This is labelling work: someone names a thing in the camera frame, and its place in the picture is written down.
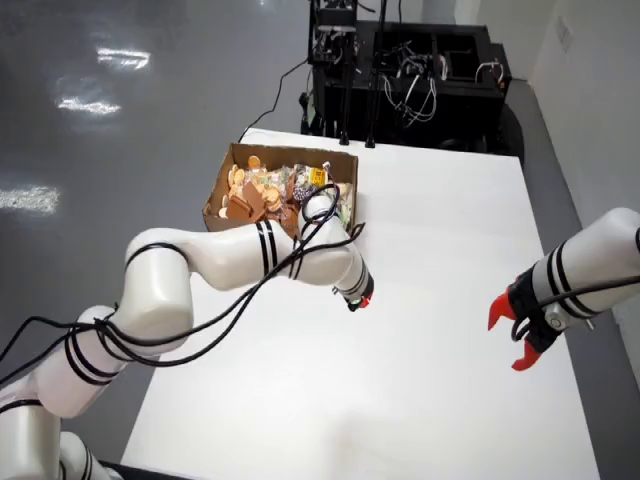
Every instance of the glossy floor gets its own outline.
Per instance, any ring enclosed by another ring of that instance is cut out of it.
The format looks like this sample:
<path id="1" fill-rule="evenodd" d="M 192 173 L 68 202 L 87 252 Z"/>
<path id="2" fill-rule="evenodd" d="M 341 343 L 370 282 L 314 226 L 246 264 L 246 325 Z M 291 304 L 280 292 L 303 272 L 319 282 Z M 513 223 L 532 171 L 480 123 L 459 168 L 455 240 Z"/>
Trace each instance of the glossy floor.
<path id="1" fill-rule="evenodd" d="M 307 5 L 0 4 L 0 340 L 29 315 L 73 321 L 118 300 L 124 249 L 137 232 L 204 228 L 200 210 L 227 145 L 305 57 Z M 298 130 L 306 73 L 286 80 L 261 126 Z M 525 175 L 549 250 L 579 228 L 577 216 L 531 90 L 515 83 L 509 101 L 523 122 Z M 0 371 L 54 337 L 35 327 Z M 603 478 L 640 471 L 632 448 L 640 399 L 615 326 L 569 344 Z M 151 374 L 130 367 L 65 428 L 118 461 Z"/>

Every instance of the white table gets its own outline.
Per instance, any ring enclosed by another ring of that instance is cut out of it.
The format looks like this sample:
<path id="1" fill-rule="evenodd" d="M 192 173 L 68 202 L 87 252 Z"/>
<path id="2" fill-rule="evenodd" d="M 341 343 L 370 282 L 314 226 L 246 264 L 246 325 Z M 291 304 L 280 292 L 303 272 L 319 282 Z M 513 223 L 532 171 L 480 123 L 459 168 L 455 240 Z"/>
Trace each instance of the white table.
<path id="1" fill-rule="evenodd" d="M 350 313 L 329 288 L 270 282 L 209 355 L 156 370 L 125 465 L 234 480 L 598 478 L 564 337 L 517 373 L 511 322 L 487 332 L 492 300 L 542 256 L 517 159 L 265 130 L 244 142 L 360 157 L 373 302 Z M 198 324 L 238 295 L 192 285 Z"/>

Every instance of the cardboard box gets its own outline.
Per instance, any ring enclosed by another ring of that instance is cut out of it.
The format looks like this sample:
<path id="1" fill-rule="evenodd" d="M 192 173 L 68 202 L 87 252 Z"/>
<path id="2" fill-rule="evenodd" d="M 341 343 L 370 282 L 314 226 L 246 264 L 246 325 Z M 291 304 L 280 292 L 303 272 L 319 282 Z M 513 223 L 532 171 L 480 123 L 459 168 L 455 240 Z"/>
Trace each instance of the cardboard box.
<path id="1" fill-rule="evenodd" d="M 331 164 L 331 175 L 337 183 L 350 183 L 353 185 L 353 210 L 348 230 L 355 225 L 357 193 L 358 193 L 358 157 L 343 152 L 332 152 L 313 148 L 299 147 L 268 147 L 265 145 L 246 145 L 232 143 L 224 157 L 216 184 L 207 202 L 202 209 L 204 223 L 210 232 L 219 232 L 230 228 L 246 225 L 249 222 L 229 220 L 218 217 L 218 211 L 222 207 L 222 197 L 229 193 L 227 176 L 235 163 L 238 168 L 248 167 L 249 157 L 257 155 L 267 170 L 276 170 L 282 166 L 292 167 L 296 164 L 309 165 L 322 168 L 324 162 Z"/>

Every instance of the red component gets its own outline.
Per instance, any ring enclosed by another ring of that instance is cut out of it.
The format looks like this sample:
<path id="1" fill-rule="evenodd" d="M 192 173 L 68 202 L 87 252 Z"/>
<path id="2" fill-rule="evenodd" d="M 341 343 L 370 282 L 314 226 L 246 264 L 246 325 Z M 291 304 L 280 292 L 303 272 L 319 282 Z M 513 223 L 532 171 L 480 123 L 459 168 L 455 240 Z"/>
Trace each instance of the red component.
<path id="1" fill-rule="evenodd" d="M 513 308 L 511 308 L 511 304 L 509 303 L 509 289 L 496 298 L 491 304 L 491 308 L 489 309 L 489 330 L 498 323 L 500 317 L 507 317 L 511 320 L 516 319 L 516 314 L 513 313 Z"/>
<path id="2" fill-rule="evenodd" d="M 366 308 L 367 305 L 369 305 L 369 303 L 371 303 L 371 297 L 373 297 L 373 294 L 371 294 L 369 296 L 369 298 L 367 297 L 362 297 L 362 302 L 360 302 L 360 308 Z"/>
<path id="3" fill-rule="evenodd" d="M 524 357 L 513 362 L 513 365 L 511 365 L 511 368 L 513 368 L 518 372 L 522 372 L 523 370 L 530 368 L 534 363 L 536 363 L 540 358 L 540 355 L 541 354 L 538 353 L 535 348 L 533 348 L 533 345 L 531 345 L 528 341 L 525 340 Z"/>

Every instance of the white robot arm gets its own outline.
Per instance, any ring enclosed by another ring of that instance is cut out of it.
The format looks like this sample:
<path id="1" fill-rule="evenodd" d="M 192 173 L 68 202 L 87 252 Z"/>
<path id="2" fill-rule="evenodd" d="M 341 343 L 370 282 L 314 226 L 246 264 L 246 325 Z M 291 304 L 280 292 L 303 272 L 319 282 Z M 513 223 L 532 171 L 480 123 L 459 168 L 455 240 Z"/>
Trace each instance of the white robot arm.
<path id="1" fill-rule="evenodd" d="M 306 204 L 307 218 L 330 207 L 328 197 L 313 196 Z M 307 233 L 301 242 L 313 236 L 306 245 L 309 253 L 294 258 L 288 268 L 277 266 L 292 255 L 294 242 L 277 223 L 216 233 L 147 230 L 127 248 L 119 308 L 92 307 L 78 321 L 93 324 L 95 318 L 110 317 L 124 335 L 153 344 L 120 343 L 140 357 L 171 351 L 193 328 L 192 272 L 218 290 L 254 284 L 274 273 L 288 275 L 312 285 L 333 285 L 352 311 L 367 306 L 373 279 L 340 220 L 331 216 L 319 227 L 307 223 L 300 215 L 300 229 Z M 338 242 L 344 245 L 312 251 Z M 182 338 L 154 342 L 174 336 Z M 57 450 L 59 418 L 83 413 L 129 360 L 117 342 L 95 329 L 84 331 L 69 336 L 30 374 L 0 391 L 0 480 L 56 478 L 64 456 Z"/>
<path id="2" fill-rule="evenodd" d="M 639 293 L 640 214 L 616 208 L 522 273 L 491 305 L 489 330 L 514 320 L 512 339 L 525 343 L 512 368 L 523 371 L 565 329 L 593 329 L 593 316 Z"/>

